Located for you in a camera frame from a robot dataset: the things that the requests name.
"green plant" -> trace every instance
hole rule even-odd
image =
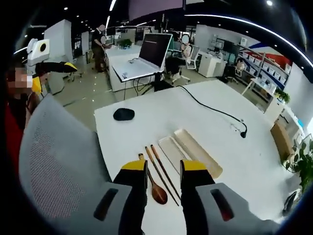
[[[300,148],[297,148],[296,143],[293,147],[293,150],[296,153],[294,156],[293,162],[291,159],[287,160],[286,165],[284,166],[287,170],[289,168],[292,170],[292,173],[299,172],[302,186],[302,192],[306,189],[306,187],[313,182],[313,140],[310,140],[309,150],[305,153],[305,149],[307,144],[303,142]]]
[[[119,41],[118,43],[121,47],[130,47],[132,45],[132,42],[130,39],[124,39]]]
[[[281,89],[277,89],[275,93],[278,96],[278,98],[281,98],[282,100],[284,100],[286,104],[290,102],[290,96],[286,92],[283,92]]]

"gray floor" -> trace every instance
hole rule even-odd
[[[87,66],[78,66],[78,69],[83,71],[82,78],[76,77],[73,82],[65,80],[64,89],[55,95],[55,98],[78,120],[80,120],[85,126],[93,131],[96,131],[94,110],[120,102],[124,99],[124,91],[113,92],[110,81],[106,74],[95,73],[92,69],[93,64]],[[215,80],[216,78],[205,78],[194,70],[182,69],[182,75],[191,79],[191,83],[198,83],[203,81]],[[174,83],[174,86],[185,85],[184,79],[180,79]],[[235,82],[228,83],[228,85],[241,93],[245,86],[241,83]],[[147,88],[144,88],[139,92],[141,95]],[[136,97],[136,91],[134,88],[126,90],[126,99]],[[245,97],[253,104],[260,104],[262,107],[266,107],[267,104],[252,91],[247,91]]]

